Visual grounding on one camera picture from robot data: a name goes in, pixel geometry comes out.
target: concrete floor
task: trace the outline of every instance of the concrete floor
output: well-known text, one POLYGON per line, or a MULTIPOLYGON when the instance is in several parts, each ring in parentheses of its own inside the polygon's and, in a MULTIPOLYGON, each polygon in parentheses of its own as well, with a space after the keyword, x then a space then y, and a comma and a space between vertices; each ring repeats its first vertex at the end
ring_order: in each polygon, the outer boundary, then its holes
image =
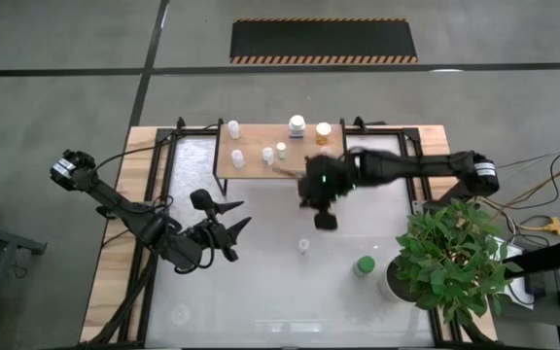
MULTIPOLYGON (((0 69, 140 67, 158 3, 0 0, 0 69)), ((231 21, 265 16, 407 17, 421 63, 560 62, 560 1, 174 0, 156 66, 228 65, 231 21)), ((67 148, 97 159, 118 153, 138 83, 0 78, 0 227, 49 241, 45 256, 19 256, 30 269, 24 279, 9 278, 0 300, 0 349, 77 341, 105 223, 89 197, 59 188, 48 170, 67 148)), ((153 77, 140 123, 283 123, 295 113, 310 122, 362 116, 443 123, 451 150, 505 163, 558 150, 560 70, 153 77)), ((113 183, 117 165, 101 177, 113 183)), ((508 179, 495 198, 524 191, 547 176, 547 167, 508 179)), ((513 217, 533 214, 560 217, 560 200, 513 217)), ((497 330, 508 344, 558 346, 552 327, 502 318, 497 330)))

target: wooden table frame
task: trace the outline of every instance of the wooden table frame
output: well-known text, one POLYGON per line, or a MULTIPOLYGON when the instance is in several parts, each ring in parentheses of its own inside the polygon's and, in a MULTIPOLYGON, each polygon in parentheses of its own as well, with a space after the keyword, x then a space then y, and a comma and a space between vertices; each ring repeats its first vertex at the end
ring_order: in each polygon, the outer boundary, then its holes
MULTIPOLYGON (((357 125, 343 126, 343 141, 347 135, 398 135, 402 154, 411 155, 407 142, 413 145, 416 155, 449 154, 448 144, 442 125, 407 125, 407 126, 365 126, 357 119, 357 125)), ((133 127, 126 143, 126 151, 158 145, 166 137, 180 137, 181 135, 216 135, 217 129, 201 127, 185 127, 179 119, 177 127, 133 127)), ((169 179, 174 163, 176 143, 169 143, 169 147, 155 148, 126 156, 122 161, 121 173, 117 183, 117 191, 132 201, 152 200, 159 194, 167 194, 169 179)), ((455 178, 430 178, 407 180, 408 195, 413 200, 422 201, 433 197, 440 197, 457 183, 455 178)), ((125 229, 120 220, 110 221, 105 230, 104 240, 107 240, 125 229)), ((141 265, 148 259, 140 244, 135 242, 131 234, 118 238, 106 246, 100 253, 94 283, 89 296, 87 313, 82 328, 80 341, 88 341, 100 332, 110 320, 131 283, 139 276, 141 265)), ((114 335, 112 342, 131 344, 133 347, 143 347, 148 324, 148 314, 152 297, 154 275, 143 295, 137 298, 128 321, 114 335)), ((443 325, 440 312, 430 312, 430 321, 436 346, 440 342, 468 341, 467 336, 459 328, 449 328, 443 325)), ((496 338, 491 314, 486 313, 481 319, 475 319, 479 328, 488 336, 496 338)))

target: robotic arm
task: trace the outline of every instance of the robotic arm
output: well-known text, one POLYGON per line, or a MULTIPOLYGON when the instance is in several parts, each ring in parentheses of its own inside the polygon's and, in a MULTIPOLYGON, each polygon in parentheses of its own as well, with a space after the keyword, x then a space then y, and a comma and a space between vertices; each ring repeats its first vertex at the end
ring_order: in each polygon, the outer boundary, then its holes
POLYGON ((330 206, 357 187, 376 187, 399 178, 455 176, 460 182, 438 203, 452 198, 469 200, 488 196, 498 188, 494 163, 475 152, 446 156, 400 157, 388 151, 353 148, 341 158, 316 156, 306 159, 306 175, 298 181, 302 207, 319 211, 315 227, 336 229, 330 206))
POLYGON ((101 203, 102 214, 106 211, 118 216, 124 225, 138 238, 146 248, 158 253, 164 260, 175 266, 177 273, 188 273, 200 265, 204 249, 219 249, 229 262, 238 259, 231 248, 236 244, 239 232, 250 222, 246 218, 232 227, 225 228, 217 219, 217 214, 224 214, 243 202, 226 204, 215 203, 209 192, 197 190, 190 194, 193 208, 203 210, 206 219, 192 227, 183 227, 169 215, 158 212, 166 204, 151 206, 133 203, 116 192, 111 186, 98 178, 94 171, 94 159, 83 152, 64 152, 50 170, 51 178, 68 191, 81 191, 89 194, 101 203))

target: wooden shelf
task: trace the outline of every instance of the wooden shelf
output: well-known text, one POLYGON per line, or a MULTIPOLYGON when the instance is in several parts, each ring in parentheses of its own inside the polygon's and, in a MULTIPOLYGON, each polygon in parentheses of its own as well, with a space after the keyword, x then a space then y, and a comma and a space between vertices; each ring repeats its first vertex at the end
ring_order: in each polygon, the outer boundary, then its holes
POLYGON ((304 157, 313 157, 323 152, 340 157, 345 152, 342 127, 332 125, 332 133, 327 145, 318 145, 315 124, 306 126, 303 138, 290 138, 286 124, 241 124, 240 137, 233 140, 228 127, 224 124, 220 132, 215 174, 220 179, 286 179, 287 175, 275 172, 271 166, 263 164, 263 148, 276 149, 278 142, 287 145, 286 157, 278 159, 275 155, 273 165, 291 171, 305 171, 304 157), (245 159, 245 166, 235 168, 230 153, 240 150, 245 159))

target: green leaves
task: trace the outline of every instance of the green leaves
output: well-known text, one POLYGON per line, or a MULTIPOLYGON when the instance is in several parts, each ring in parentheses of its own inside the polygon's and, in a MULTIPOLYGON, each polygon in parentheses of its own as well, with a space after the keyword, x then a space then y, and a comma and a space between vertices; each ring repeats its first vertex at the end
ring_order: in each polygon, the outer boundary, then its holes
POLYGON ((500 312, 499 293, 507 283, 507 270, 519 271, 505 259, 507 244, 499 244, 499 233, 489 225, 490 215, 474 209, 470 203, 454 200, 436 212, 408 217, 407 233, 397 237, 401 246, 394 263, 397 278, 409 284, 409 292, 418 296, 416 306, 429 310, 442 307, 444 321, 453 318, 469 324, 473 313, 487 312, 487 300, 500 312))

